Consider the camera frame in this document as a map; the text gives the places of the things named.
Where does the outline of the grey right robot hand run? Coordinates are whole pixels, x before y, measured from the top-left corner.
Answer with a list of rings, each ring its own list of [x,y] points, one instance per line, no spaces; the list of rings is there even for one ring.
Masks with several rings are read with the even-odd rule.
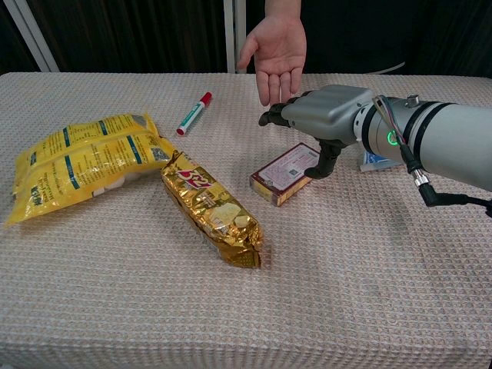
[[[373,97],[368,88],[327,85],[272,105],[258,124],[294,128],[316,139],[321,148],[318,163],[306,169],[304,175],[322,179],[333,172],[341,150],[357,142],[355,117]]]

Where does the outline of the bare human hand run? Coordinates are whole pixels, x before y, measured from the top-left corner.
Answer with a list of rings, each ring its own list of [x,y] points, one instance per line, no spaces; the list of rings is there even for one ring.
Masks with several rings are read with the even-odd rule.
[[[301,86],[307,42],[299,15],[266,15],[248,34],[240,50],[238,68],[254,62],[263,106],[286,102]]]

